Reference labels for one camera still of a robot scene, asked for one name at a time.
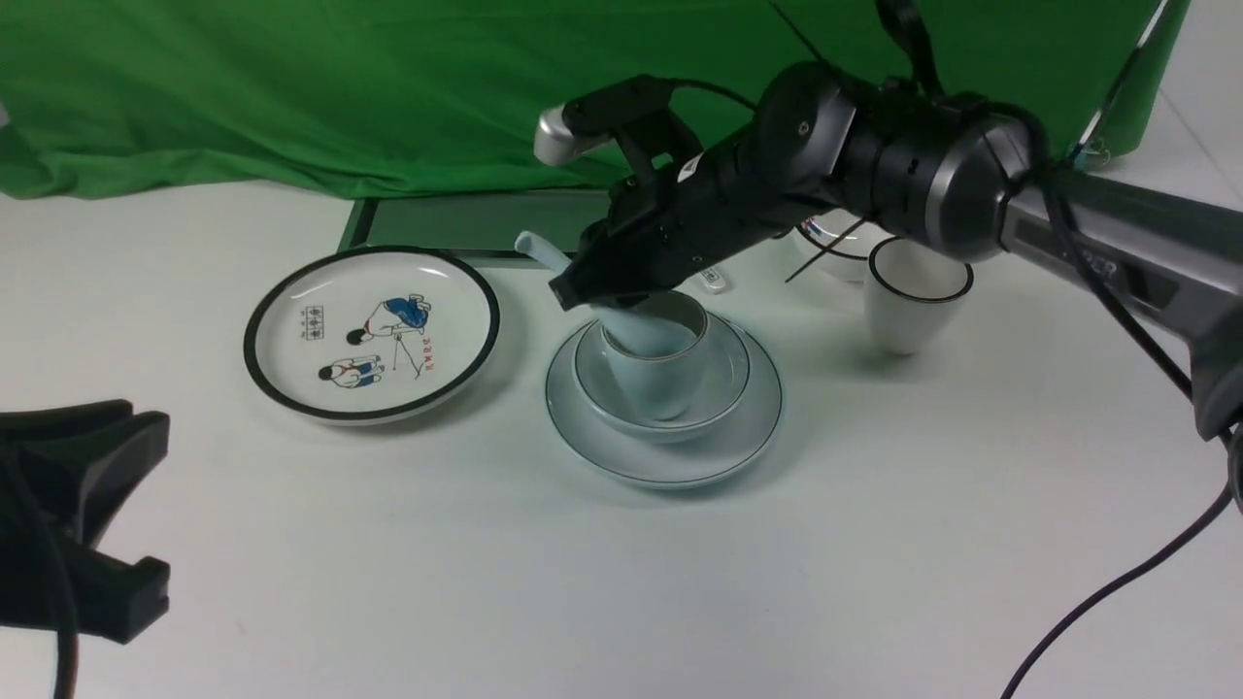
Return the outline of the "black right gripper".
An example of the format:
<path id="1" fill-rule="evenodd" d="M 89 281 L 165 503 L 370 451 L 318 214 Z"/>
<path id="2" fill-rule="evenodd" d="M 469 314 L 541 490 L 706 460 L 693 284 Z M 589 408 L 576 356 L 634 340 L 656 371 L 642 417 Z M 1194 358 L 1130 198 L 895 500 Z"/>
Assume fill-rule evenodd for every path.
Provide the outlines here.
<path id="1" fill-rule="evenodd" d="M 789 159 L 764 160 L 752 136 L 732 136 L 699 155 L 692 174 L 676 167 L 610 199 L 572 257 L 578 287 L 629 308 L 695 274 L 786 235 L 835 208 L 824 178 L 786 182 Z"/>

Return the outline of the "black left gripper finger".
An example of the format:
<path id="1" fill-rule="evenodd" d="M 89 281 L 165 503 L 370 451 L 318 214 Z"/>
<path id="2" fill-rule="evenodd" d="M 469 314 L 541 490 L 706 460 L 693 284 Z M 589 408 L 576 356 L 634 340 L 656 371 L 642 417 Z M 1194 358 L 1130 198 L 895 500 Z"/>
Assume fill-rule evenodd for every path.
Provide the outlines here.
<path id="1" fill-rule="evenodd" d="M 76 544 L 96 545 L 169 449 L 170 417 L 123 399 L 1 415 L 4 442 L 41 512 Z"/>
<path id="2" fill-rule="evenodd" d="M 108 522 L 85 529 L 81 544 L 58 541 L 75 597 L 80 633 L 128 646 L 167 614 L 172 567 L 147 556 L 134 563 L 112 558 L 99 549 Z M 48 583 L 37 561 L 32 536 L 16 522 L 5 522 L 1 534 L 1 624 L 53 631 Z"/>

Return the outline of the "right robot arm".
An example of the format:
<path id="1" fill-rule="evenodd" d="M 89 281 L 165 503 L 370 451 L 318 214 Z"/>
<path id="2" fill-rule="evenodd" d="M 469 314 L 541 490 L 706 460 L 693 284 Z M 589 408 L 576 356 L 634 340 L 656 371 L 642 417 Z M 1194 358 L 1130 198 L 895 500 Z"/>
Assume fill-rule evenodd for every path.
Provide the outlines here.
<path id="1" fill-rule="evenodd" d="M 976 264 L 1013 252 L 1185 341 L 1195 430 L 1224 438 L 1241 499 L 1241 213 L 1057 163 L 1034 116 L 933 100 L 798 62 L 750 122 L 701 146 L 676 80 L 640 75 L 541 114 L 534 155 L 618 146 L 630 177 L 551 289 L 564 308 L 635 303 L 827 211 Z"/>

